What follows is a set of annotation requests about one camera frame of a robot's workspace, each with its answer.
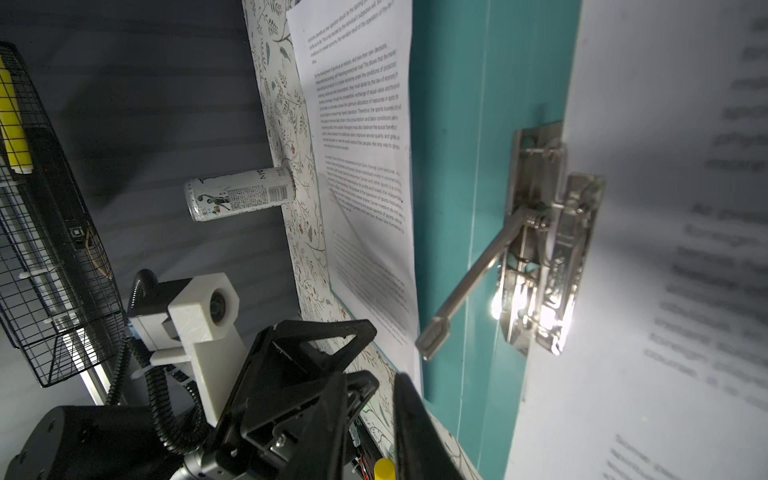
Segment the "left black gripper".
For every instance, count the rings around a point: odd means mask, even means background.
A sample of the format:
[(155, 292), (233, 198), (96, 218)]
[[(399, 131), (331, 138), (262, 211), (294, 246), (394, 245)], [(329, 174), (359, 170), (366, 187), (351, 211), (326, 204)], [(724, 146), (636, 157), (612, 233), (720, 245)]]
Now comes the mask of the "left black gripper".
[[(279, 479), (330, 377), (376, 337), (368, 320), (285, 320), (259, 333), (213, 437), (187, 455), (173, 479)], [(370, 371), (346, 373), (344, 467), (349, 427), (379, 388)]]

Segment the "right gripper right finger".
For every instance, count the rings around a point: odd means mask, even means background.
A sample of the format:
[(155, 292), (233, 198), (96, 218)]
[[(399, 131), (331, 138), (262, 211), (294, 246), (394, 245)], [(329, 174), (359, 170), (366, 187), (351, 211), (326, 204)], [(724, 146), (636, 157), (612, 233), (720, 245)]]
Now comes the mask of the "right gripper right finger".
[(448, 455), (406, 373), (395, 375), (393, 402), (397, 479), (461, 480), (460, 471)]

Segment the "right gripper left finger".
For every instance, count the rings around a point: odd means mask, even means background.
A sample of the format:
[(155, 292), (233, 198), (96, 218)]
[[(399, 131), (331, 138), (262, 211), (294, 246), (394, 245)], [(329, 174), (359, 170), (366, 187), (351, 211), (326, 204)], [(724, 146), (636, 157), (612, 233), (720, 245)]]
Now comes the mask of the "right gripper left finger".
[(297, 450), (280, 472), (280, 480), (343, 477), (347, 398), (345, 375), (334, 373), (319, 397)]

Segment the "white paper sheet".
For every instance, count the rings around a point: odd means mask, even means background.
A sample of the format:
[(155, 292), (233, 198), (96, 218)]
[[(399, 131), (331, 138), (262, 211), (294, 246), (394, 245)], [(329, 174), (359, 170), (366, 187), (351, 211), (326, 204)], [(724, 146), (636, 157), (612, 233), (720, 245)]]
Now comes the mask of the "white paper sheet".
[(587, 1), (571, 170), (606, 187), (509, 479), (767, 475), (767, 5)]

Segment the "printed English text sheet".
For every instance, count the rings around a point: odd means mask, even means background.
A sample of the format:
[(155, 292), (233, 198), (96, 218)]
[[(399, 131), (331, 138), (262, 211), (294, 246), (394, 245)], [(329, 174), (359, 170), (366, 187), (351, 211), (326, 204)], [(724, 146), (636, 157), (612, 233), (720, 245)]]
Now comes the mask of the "printed English text sheet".
[(414, 266), (408, 1), (302, 1), (287, 14), (328, 271), (387, 359), (422, 381)]

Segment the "teal paper folder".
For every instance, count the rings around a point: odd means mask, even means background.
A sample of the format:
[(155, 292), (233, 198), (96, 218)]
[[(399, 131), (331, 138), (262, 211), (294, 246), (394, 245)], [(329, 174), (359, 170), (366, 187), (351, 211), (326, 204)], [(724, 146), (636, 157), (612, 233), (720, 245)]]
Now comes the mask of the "teal paper folder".
[[(577, 1), (417, 1), (410, 60), (415, 273), (428, 323), (502, 226), (516, 131), (562, 120)], [(503, 477), (525, 358), (487, 275), (422, 366), (426, 407), (463, 465)]]

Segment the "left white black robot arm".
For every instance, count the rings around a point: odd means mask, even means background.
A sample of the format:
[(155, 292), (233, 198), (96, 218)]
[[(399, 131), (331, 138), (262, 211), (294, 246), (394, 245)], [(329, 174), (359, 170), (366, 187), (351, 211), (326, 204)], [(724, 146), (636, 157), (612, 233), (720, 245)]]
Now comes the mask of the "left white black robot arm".
[(352, 371), (373, 341), (367, 320), (286, 320), (258, 334), (223, 415), (202, 426), (187, 414), (171, 448), (147, 406), (60, 406), (38, 423), (7, 470), (10, 479), (339, 479), (355, 456), (351, 427), (377, 391)]

